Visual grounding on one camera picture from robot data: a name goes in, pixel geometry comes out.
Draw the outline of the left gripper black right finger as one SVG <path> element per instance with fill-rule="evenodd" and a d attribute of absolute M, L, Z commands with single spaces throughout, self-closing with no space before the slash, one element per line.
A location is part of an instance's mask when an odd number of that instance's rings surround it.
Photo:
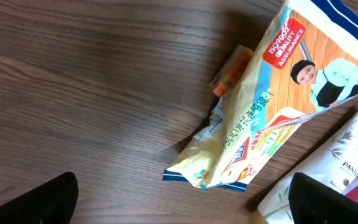
<path fill-rule="evenodd" d="M 295 224 L 358 224 L 358 203 L 304 173 L 294 174 L 288 198 Z"/>

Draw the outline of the yellow wet wipes pack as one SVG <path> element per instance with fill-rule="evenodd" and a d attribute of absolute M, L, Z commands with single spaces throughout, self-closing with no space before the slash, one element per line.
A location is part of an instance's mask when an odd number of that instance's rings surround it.
<path fill-rule="evenodd" d="M 243 192 L 302 123 L 357 95 L 358 15 L 341 1 L 284 1 L 163 179 Z"/>

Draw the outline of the white Pantene conditioner tube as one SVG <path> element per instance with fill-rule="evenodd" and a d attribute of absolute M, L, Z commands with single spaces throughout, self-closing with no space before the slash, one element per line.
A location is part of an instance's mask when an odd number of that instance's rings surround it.
<path fill-rule="evenodd" d="M 358 112 L 274 185 L 249 223 L 294 223 L 289 194 L 290 183 L 297 172 L 338 193 L 343 192 L 358 177 Z"/>

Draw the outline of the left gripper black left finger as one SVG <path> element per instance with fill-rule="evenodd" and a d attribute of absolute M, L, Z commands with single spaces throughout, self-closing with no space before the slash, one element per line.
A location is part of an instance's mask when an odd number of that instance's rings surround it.
<path fill-rule="evenodd" d="M 76 176 L 66 172 L 0 206 L 0 223 L 69 224 L 78 200 Z"/>

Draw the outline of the small orange snack packet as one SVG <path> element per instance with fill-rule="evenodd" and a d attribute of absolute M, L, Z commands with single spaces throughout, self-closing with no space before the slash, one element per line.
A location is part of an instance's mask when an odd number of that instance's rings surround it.
<path fill-rule="evenodd" d="M 209 84 L 216 96 L 221 97 L 237 85 L 253 54 L 250 48 L 237 45 Z"/>

